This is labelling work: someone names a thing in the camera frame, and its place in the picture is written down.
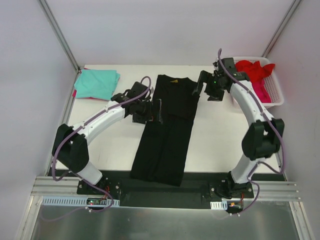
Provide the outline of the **black t-shirt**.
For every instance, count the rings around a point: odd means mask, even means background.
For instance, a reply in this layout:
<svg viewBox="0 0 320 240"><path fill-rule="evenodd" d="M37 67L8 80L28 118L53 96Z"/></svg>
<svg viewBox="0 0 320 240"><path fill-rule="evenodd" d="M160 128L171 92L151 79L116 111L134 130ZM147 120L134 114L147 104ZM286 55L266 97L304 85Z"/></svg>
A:
<svg viewBox="0 0 320 240"><path fill-rule="evenodd" d="M157 77L152 99L161 100L162 123L146 123L130 171L131 178L181 185L200 98L193 94L196 87L197 83L188 77L164 74Z"/></svg>

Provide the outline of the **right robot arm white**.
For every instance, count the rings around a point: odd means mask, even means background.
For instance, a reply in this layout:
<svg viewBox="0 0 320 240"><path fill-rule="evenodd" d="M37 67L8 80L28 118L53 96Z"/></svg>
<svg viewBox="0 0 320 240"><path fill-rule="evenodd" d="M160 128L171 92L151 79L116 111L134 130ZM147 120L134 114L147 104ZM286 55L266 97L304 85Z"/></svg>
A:
<svg viewBox="0 0 320 240"><path fill-rule="evenodd" d="M237 101L248 123L241 142L243 155L230 172L231 181L225 184L226 194L234 198L242 193L242 184L251 180L259 165L272 168L266 160L283 150L285 123L267 111L255 93L249 76L237 70L232 57L218 59L213 65L215 70L212 73L200 72L193 95L204 91L209 101L222 101L224 93L228 92Z"/></svg>

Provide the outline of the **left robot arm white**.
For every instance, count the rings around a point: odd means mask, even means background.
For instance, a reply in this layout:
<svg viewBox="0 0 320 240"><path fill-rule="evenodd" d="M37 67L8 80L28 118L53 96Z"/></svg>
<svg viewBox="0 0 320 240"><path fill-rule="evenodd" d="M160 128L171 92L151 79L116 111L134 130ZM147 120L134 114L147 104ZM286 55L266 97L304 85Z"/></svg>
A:
<svg viewBox="0 0 320 240"><path fill-rule="evenodd" d="M152 88L136 81L132 88L115 94L102 109L77 124L58 127L52 147L52 162L61 162L69 171L88 181L99 195L105 191L103 174L91 162L90 143L111 125L131 115L135 123L162 123L162 99L151 99Z"/></svg>

